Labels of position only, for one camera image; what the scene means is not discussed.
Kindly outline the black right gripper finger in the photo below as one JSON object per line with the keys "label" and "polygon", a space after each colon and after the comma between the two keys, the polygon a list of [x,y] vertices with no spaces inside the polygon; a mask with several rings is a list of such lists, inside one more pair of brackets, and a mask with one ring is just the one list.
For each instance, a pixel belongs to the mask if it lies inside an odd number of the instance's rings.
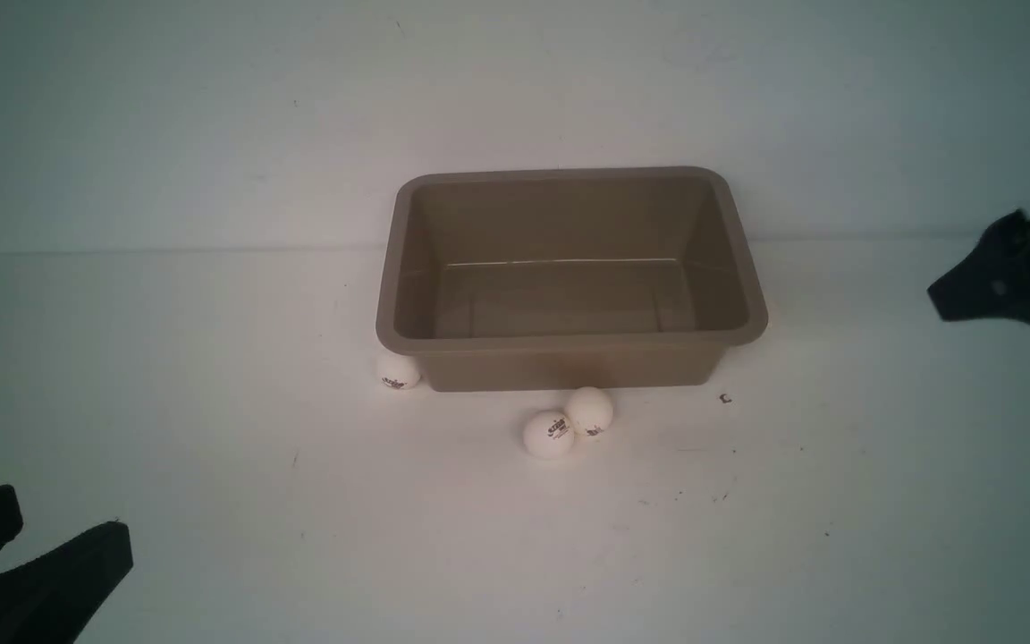
{"label": "black right gripper finger", "polygon": [[1014,319],[1030,326],[1030,216],[993,221],[964,260],[927,289],[940,319]]}

